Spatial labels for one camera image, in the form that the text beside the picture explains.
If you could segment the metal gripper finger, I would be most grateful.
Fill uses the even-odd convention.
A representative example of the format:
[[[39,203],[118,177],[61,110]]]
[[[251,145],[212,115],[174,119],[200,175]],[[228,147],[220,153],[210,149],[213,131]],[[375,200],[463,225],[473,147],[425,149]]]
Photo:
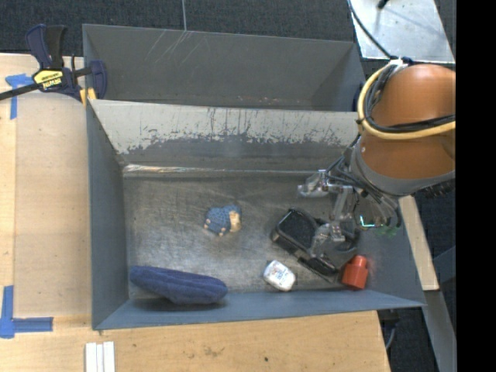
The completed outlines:
[[[319,170],[297,186],[297,196],[301,198],[321,198],[329,193],[329,184],[325,171]]]
[[[339,223],[326,223],[315,231],[309,254],[312,257],[329,256],[330,253],[346,240]]]

